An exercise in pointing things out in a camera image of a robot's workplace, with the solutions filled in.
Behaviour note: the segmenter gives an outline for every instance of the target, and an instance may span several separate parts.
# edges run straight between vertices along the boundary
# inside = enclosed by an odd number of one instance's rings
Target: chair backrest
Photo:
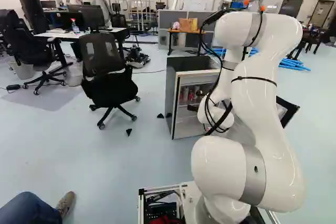
[[[0,33],[11,45],[11,50],[19,61],[32,65],[44,65],[53,61],[47,43],[35,38],[14,10],[1,10]]]
[[[125,68],[113,34],[87,34],[79,38],[83,56],[83,75],[95,77]]]

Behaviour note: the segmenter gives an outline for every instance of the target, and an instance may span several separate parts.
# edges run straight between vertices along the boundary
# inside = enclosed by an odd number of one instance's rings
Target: blue foam tube
[[[299,61],[299,60],[291,60],[291,59],[287,59],[287,58],[283,58],[282,60],[289,61],[289,62],[293,62],[293,63],[297,63],[297,64],[300,64],[300,65],[303,64],[303,62],[302,62],[302,61]]]
[[[302,68],[291,67],[291,66],[286,66],[286,65],[282,65],[282,64],[280,64],[279,67],[281,67],[281,68],[295,69],[295,70],[300,70],[300,71],[303,70]]]
[[[292,64],[292,63],[289,63],[289,62],[286,62],[286,61],[282,61],[282,62],[280,62],[280,64],[285,65],[285,66],[290,66],[290,67],[299,67],[295,64]]]
[[[310,68],[306,68],[306,67],[303,66],[303,65],[300,65],[300,64],[294,64],[294,63],[292,63],[292,62],[288,62],[288,61],[283,61],[283,60],[282,60],[280,64],[282,64],[282,65],[286,65],[286,66],[290,66],[290,67],[302,68],[302,69],[304,69],[304,70],[311,71]]]

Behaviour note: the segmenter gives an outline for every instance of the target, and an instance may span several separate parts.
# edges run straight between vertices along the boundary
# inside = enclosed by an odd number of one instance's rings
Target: jeans
[[[0,208],[0,224],[62,224],[58,210],[28,191]]]

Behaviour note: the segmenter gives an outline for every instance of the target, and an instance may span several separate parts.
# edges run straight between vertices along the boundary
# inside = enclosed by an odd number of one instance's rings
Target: trash bin
[[[26,65],[21,63],[21,66],[18,66],[16,61],[8,62],[11,68],[15,71],[16,75],[21,80],[27,80],[34,76],[35,71],[33,70],[33,65]]]

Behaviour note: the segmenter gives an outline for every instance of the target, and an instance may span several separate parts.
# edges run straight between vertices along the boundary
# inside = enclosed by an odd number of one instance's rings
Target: water bottle
[[[71,21],[72,21],[72,25],[71,25],[72,26],[72,31],[75,34],[79,34],[80,33],[79,28],[78,28],[78,26],[76,26],[76,23],[75,23],[76,19],[72,18]]]

